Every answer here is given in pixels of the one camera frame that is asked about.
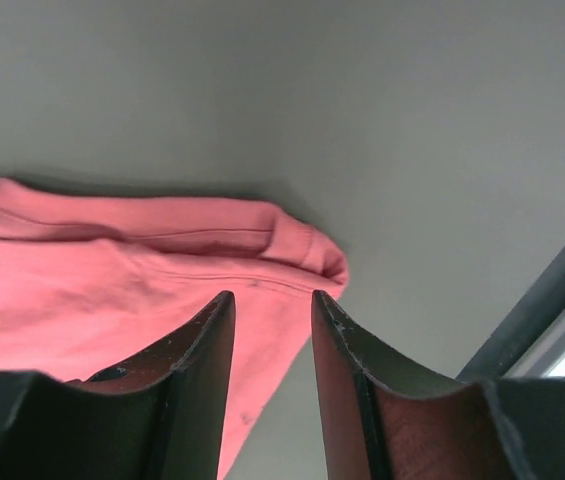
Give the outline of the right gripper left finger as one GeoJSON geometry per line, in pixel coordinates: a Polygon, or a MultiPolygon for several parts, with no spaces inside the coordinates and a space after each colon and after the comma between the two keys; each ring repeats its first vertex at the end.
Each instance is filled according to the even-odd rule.
{"type": "Polygon", "coordinates": [[[85,381],[0,371],[0,479],[214,479],[235,332],[224,291],[85,381]]]}

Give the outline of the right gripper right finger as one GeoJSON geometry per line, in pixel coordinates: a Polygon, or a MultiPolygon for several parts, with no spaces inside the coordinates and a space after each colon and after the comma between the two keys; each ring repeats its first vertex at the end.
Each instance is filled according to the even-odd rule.
{"type": "Polygon", "coordinates": [[[311,329],[332,479],[565,479],[565,380],[441,375],[315,291],[311,329]]]}

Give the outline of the salmon pink t shirt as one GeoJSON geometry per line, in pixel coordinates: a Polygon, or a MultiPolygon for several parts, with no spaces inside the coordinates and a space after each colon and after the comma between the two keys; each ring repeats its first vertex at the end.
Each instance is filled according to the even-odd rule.
{"type": "Polygon", "coordinates": [[[64,196],[0,179],[0,370],[85,379],[234,294],[220,477],[307,342],[313,292],[339,297],[349,278],[330,238],[267,202],[64,196]]]}

